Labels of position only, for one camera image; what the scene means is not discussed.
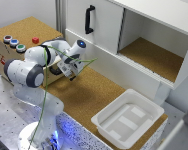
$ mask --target white wall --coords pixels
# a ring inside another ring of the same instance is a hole
[[[188,110],[188,77],[177,89],[171,91],[167,102],[183,112]]]
[[[0,0],[0,28],[30,16],[56,29],[55,0]]]

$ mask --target cabinet door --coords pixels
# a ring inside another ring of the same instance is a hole
[[[123,8],[106,0],[68,0],[67,29],[91,43],[116,54],[120,37]],[[90,28],[94,32],[85,34],[86,9],[90,12]]]

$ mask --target cardboard box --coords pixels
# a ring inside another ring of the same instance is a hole
[[[37,20],[34,17],[29,17],[24,20],[18,21],[6,27],[0,28],[0,74],[8,80],[6,75],[4,74],[4,64],[9,59],[19,59],[24,60],[24,54],[20,54],[16,52],[16,49],[10,48],[10,45],[4,44],[3,38],[6,35],[11,35],[13,39],[19,40],[20,44],[24,44],[26,48],[35,47],[40,45],[41,43],[51,40],[57,37],[62,37],[62,34],[55,29],[49,27],[43,22]],[[39,43],[34,44],[32,42],[33,37],[39,38]],[[57,63],[60,61],[60,58],[57,56],[56,61],[51,65],[54,69],[57,68]],[[48,84],[54,82],[59,79],[63,75],[53,75],[48,70]]]

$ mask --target wooden shelf bottom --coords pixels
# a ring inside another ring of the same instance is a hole
[[[172,82],[175,82],[184,60],[143,38],[138,38],[119,53]]]

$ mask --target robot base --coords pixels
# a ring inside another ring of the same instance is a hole
[[[36,128],[36,126],[38,125],[38,122],[34,122],[31,123],[29,125],[27,125],[19,134],[18,137],[18,150],[43,150],[42,146],[39,146],[37,148],[35,148],[36,146],[32,145],[29,148],[30,145],[30,141],[28,140],[28,138],[30,137],[31,133],[34,131],[34,129]],[[64,142],[63,138],[59,138],[59,145],[61,146]]]

